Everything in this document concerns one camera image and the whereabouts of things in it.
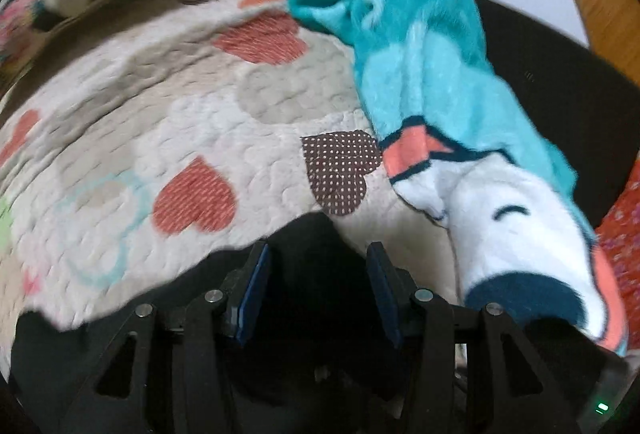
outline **quilted blanket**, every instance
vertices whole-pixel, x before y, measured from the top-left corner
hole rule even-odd
[[[127,0],[69,28],[5,101],[2,372],[25,308],[75,327],[312,210],[455,302],[447,233],[392,189],[352,61],[286,0]]]

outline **dark blue nose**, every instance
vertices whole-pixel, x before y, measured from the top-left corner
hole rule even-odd
[[[497,302],[521,326],[532,320],[556,317],[583,327],[585,311],[580,297],[564,282],[539,273],[508,272],[481,281],[465,296],[465,306],[481,309]]]

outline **light blue fabric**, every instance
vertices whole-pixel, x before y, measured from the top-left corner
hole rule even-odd
[[[474,0],[289,0],[289,8],[304,26],[353,46],[358,96],[380,141],[422,116],[468,150],[504,152],[579,219],[575,171],[494,74]]]

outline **silver bolt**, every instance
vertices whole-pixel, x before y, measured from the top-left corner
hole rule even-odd
[[[151,304],[141,304],[136,307],[136,315],[143,319],[144,317],[151,315],[153,310],[154,307]]]
[[[504,309],[497,302],[489,302],[486,305],[486,312],[489,313],[489,315],[497,317],[498,315],[502,315],[502,313],[504,313]]]
[[[433,300],[433,293],[431,291],[429,291],[428,289],[424,289],[424,288],[420,288],[418,290],[415,291],[414,296],[420,301],[420,302],[429,302],[430,300]]]
[[[204,300],[213,304],[214,302],[222,300],[222,297],[224,296],[225,294],[222,293],[219,289],[212,289],[204,294]]]

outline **red patterned cloth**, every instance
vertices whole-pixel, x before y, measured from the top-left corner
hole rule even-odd
[[[616,273],[629,320],[629,348],[640,348],[640,160],[596,230]]]

